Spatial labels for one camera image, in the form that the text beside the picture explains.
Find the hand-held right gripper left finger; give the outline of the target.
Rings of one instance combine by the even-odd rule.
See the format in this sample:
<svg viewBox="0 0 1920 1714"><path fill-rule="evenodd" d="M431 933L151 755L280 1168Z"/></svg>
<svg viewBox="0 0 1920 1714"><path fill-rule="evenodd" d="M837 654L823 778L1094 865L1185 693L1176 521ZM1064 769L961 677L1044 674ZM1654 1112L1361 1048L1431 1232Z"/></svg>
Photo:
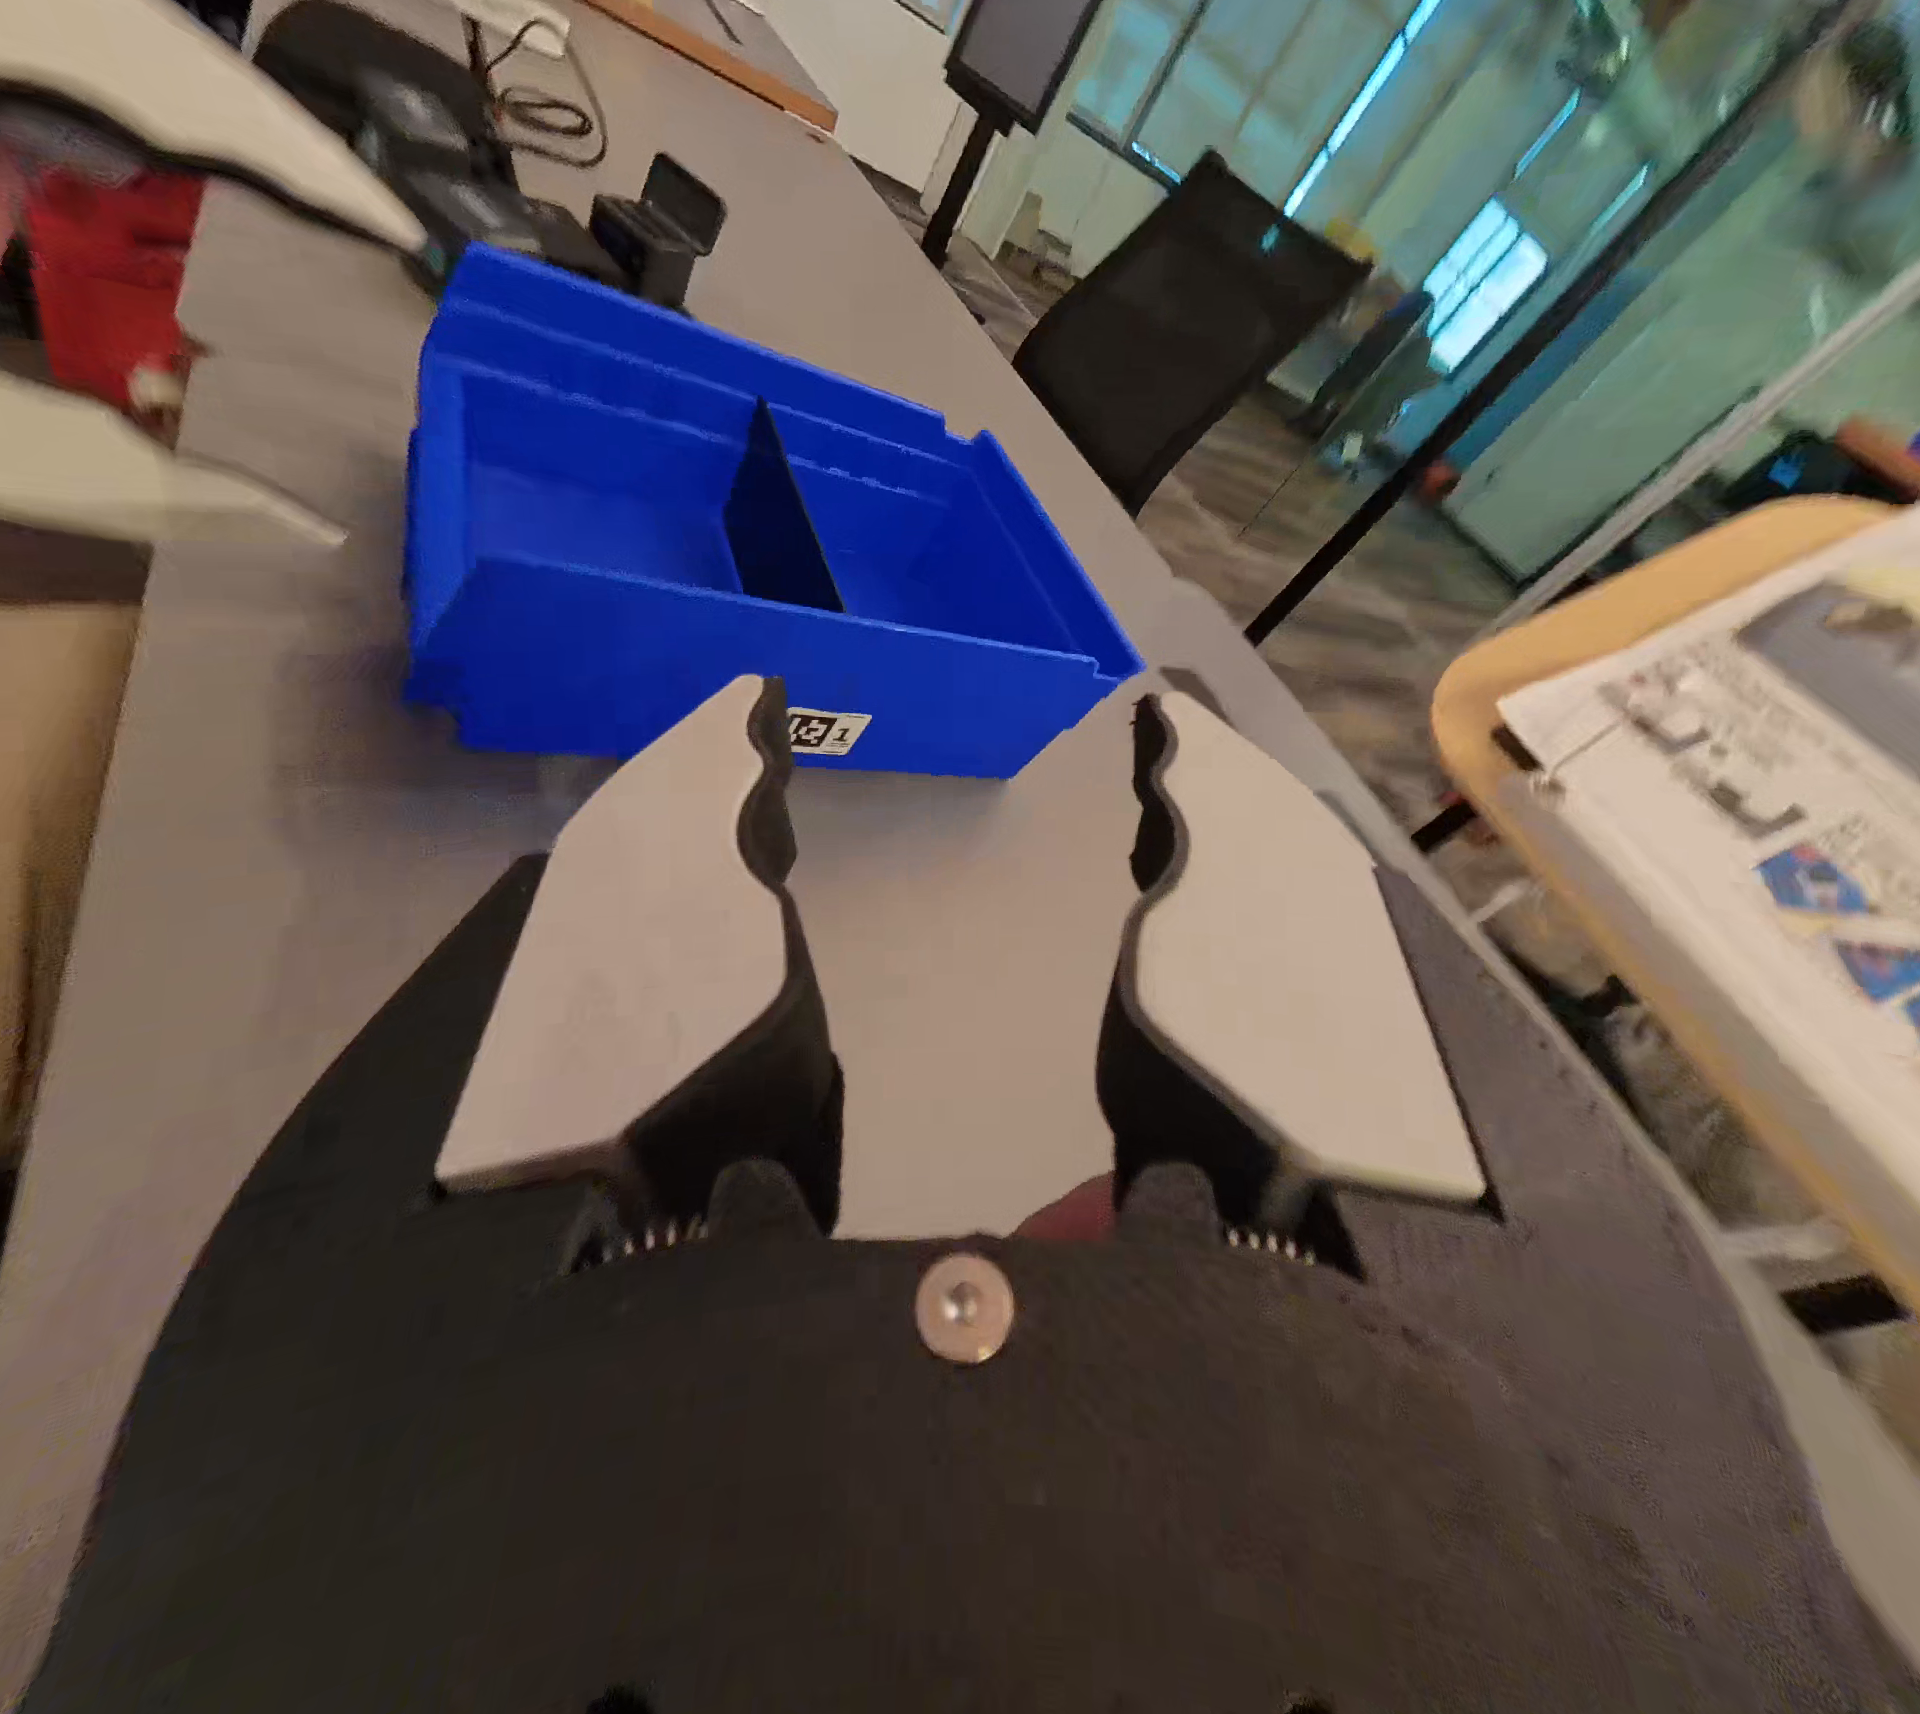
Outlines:
<svg viewBox="0 0 1920 1714"><path fill-rule="evenodd" d="M438 1151L451 1193L589 1179L638 1232L777 1165L830 1235L847 1077L791 891L777 677L737 677L564 824Z"/></svg>

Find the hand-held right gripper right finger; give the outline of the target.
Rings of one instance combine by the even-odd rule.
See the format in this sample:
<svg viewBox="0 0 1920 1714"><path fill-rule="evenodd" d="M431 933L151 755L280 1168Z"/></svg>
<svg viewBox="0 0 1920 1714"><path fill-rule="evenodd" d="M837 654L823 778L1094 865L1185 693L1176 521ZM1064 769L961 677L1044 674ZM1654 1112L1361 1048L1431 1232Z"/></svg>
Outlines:
<svg viewBox="0 0 1920 1714"><path fill-rule="evenodd" d="M1100 1022L1123 1203L1203 1176L1228 1232L1290 1237L1332 1193L1485 1205L1485 1168L1372 848L1192 693L1133 717L1135 902Z"/></svg>

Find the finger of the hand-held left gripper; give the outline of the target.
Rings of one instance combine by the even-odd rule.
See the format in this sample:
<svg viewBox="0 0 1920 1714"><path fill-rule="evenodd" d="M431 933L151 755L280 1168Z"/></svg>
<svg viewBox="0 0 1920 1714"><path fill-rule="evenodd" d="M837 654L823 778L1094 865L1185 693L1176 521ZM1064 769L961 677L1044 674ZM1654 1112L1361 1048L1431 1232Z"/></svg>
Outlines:
<svg viewBox="0 0 1920 1714"><path fill-rule="evenodd" d="M172 0L2 0L5 239L56 170L229 181L354 239L422 244L346 141Z"/></svg>
<svg viewBox="0 0 1920 1714"><path fill-rule="evenodd" d="M214 525L268 525L318 549L348 531L247 474L180 457L108 405L2 379L2 521L152 545Z"/></svg>

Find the red plastic object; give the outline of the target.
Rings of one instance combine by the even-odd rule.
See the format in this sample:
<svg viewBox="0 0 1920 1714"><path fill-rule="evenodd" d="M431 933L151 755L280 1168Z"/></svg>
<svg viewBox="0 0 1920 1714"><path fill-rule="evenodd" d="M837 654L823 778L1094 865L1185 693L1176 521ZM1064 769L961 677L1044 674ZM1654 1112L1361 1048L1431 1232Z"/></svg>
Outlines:
<svg viewBox="0 0 1920 1714"><path fill-rule="evenodd" d="M204 188L195 175L102 177L2 147L2 252L23 251L48 379L166 440L198 353L177 298Z"/></svg>

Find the black rounded device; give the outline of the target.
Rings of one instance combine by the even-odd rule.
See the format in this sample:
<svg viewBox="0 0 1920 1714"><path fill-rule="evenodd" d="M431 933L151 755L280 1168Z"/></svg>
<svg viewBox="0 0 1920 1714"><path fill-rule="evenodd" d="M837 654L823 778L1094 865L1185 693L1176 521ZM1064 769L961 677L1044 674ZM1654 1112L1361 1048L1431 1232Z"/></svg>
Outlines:
<svg viewBox="0 0 1920 1714"><path fill-rule="evenodd" d="M465 60L346 0L293 0L265 24L254 65L415 215L422 241L407 266L418 287L443 291L475 241L540 257L493 101Z"/></svg>

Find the blue plastic bin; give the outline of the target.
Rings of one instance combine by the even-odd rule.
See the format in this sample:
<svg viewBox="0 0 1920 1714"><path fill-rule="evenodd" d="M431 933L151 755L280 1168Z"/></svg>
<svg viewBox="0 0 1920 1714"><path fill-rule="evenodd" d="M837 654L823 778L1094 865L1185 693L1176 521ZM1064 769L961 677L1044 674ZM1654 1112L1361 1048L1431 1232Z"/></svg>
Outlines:
<svg viewBox="0 0 1920 1714"><path fill-rule="evenodd" d="M1004 782L1143 670L993 433L493 244L407 457L407 696L624 763L777 677L802 766Z"/></svg>

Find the thin black pole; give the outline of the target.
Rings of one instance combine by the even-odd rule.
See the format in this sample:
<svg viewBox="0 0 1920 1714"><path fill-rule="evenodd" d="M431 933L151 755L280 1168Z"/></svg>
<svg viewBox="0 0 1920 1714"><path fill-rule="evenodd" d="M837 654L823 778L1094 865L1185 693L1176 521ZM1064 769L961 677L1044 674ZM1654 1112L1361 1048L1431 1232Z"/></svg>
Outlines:
<svg viewBox="0 0 1920 1714"><path fill-rule="evenodd" d="M1404 501L1428 468L1466 440L1494 408L1505 405L1526 376L1548 358L1598 305L1608 287L1644 257L1667 244L1667 234L1692 202L1734 162L1752 130L1775 111L1815 55L1850 35L1880 0L1829 0L1794 34L1775 42L1768 69L1734 101L1702 141L1651 191L1627 202L1626 219L1608 225L1591 251L1526 311L1516 329L1499 329L1488 353L1475 353L1466 376L1453 380L1448 415L1372 486L1328 540L1293 568L1283 588L1244 625L1244 641L1261 646L1356 553L1386 515Z"/></svg>

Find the black charger box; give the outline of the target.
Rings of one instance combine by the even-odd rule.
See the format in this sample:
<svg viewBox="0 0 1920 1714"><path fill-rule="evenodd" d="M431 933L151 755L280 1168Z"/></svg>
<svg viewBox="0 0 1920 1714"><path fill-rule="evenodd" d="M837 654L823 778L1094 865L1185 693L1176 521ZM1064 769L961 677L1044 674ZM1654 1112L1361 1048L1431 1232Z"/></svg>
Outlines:
<svg viewBox="0 0 1920 1714"><path fill-rule="evenodd" d="M730 209L675 155L659 149L638 194L598 191L588 232L630 294L688 314L695 266L716 251Z"/></svg>

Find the wooden clipboard board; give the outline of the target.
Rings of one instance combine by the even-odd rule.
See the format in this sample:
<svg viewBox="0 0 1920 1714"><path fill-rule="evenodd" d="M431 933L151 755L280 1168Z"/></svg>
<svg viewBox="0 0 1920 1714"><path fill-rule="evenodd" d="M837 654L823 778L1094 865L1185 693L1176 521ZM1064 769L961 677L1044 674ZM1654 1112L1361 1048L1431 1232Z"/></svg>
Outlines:
<svg viewBox="0 0 1920 1714"><path fill-rule="evenodd" d="M1573 916L1702 1084L1846 1232L1883 1292L1916 1311L1916 1198L1869 1137L1841 1121L1833 1102L1788 1077L1745 1015L1709 986L1706 968L1662 937L1647 910L1563 830L1499 724L1499 703L1510 693L1633 649L1815 552L1903 517L1903 508L1858 499L1765 503L1475 642L1439 680L1431 724L1453 794Z"/></svg>

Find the black office chair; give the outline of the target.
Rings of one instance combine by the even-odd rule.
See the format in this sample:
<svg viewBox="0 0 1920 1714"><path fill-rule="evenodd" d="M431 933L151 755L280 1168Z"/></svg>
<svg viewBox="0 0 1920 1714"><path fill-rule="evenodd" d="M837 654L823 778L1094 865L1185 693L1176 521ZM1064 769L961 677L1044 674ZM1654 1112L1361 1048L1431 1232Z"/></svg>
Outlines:
<svg viewBox="0 0 1920 1714"><path fill-rule="evenodd" d="M1129 517L1368 282L1206 149L1032 325L1014 371Z"/></svg>

